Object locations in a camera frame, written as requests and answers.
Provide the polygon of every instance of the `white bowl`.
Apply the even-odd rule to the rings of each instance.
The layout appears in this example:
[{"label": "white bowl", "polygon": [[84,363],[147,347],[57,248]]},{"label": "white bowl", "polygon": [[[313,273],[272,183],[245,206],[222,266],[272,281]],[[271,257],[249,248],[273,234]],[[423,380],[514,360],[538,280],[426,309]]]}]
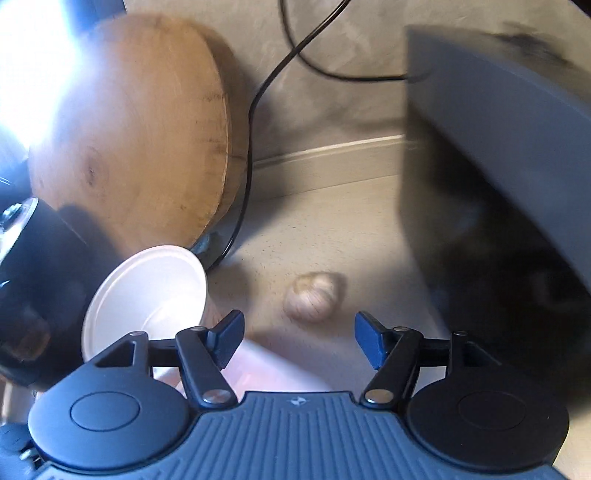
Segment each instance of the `white bowl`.
[{"label": "white bowl", "polygon": [[87,361],[134,330],[159,340],[218,321],[197,257],[172,245],[148,248],[113,270],[97,290],[82,327],[82,356]]},{"label": "white bowl", "polygon": [[[192,326],[211,328],[220,319],[197,257],[182,247],[148,248],[113,270],[96,292],[82,328],[82,355],[88,361],[135,330],[152,340],[167,339]],[[248,340],[222,374],[239,400],[249,390],[330,390],[314,375]],[[184,393],[177,368],[154,368],[154,378]]]}]

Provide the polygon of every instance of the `round black pad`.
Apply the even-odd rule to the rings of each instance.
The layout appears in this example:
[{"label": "round black pad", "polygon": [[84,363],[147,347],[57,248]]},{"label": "round black pad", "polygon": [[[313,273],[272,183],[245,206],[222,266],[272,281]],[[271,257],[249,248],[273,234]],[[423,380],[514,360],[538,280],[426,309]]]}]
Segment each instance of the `round black pad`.
[{"label": "round black pad", "polygon": [[552,463],[569,429],[566,408],[508,367],[465,368],[432,383],[412,398],[406,418],[430,452],[482,472]]},{"label": "round black pad", "polygon": [[97,473],[157,458],[188,425],[187,402],[172,387],[136,369],[88,364],[42,395],[29,415],[44,456]]},{"label": "round black pad", "polygon": [[138,415],[138,401],[119,392],[91,393],[77,400],[70,410],[70,418],[74,423],[93,432],[121,429]]}]

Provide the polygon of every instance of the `bright light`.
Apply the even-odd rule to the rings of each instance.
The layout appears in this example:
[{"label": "bright light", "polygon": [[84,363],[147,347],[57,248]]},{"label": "bright light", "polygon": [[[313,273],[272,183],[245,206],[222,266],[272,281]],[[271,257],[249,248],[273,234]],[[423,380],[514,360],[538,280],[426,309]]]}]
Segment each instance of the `bright light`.
[{"label": "bright light", "polygon": [[25,148],[49,128],[75,60],[61,0],[0,0],[0,123]]}]

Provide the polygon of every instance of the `dark stain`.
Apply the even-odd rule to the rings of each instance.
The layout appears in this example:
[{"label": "dark stain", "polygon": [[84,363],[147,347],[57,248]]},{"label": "dark stain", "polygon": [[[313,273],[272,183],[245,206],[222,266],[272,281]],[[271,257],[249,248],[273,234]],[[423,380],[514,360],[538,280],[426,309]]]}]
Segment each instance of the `dark stain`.
[{"label": "dark stain", "polygon": [[163,33],[170,31],[170,25],[163,15],[159,15],[156,17],[156,19],[154,19],[154,27]]},{"label": "dark stain", "polygon": [[95,171],[92,167],[88,167],[88,171],[86,173],[86,183],[91,187],[95,186]]},{"label": "dark stain", "polygon": [[203,100],[206,102],[213,102],[215,100],[222,100],[223,94],[222,93],[208,93],[207,95],[203,95]]},{"label": "dark stain", "polygon": [[89,290],[95,292],[107,275],[125,258],[122,258],[109,235],[91,213],[78,205],[64,205],[58,213],[90,248],[93,264],[86,274]]},{"label": "dark stain", "polygon": [[98,176],[101,162],[102,157],[100,152],[95,148],[89,147],[85,160],[84,177],[90,187],[96,186],[96,183],[99,181]]}]

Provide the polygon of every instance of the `ribbed rubber surface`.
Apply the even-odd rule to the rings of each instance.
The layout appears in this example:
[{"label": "ribbed rubber surface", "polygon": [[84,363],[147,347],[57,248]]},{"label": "ribbed rubber surface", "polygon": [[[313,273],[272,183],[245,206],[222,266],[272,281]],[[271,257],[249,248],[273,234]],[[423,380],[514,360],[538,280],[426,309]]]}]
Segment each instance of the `ribbed rubber surface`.
[{"label": "ribbed rubber surface", "polygon": [[[83,480],[88,476],[49,467],[39,478]],[[360,407],[348,393],[249,393],[233,410],[203,415],[187,440],[167,457],[136,471],[101,478],[564,479],[549,466],[498,476],[461,471],[417,446],[395,415]]]}]

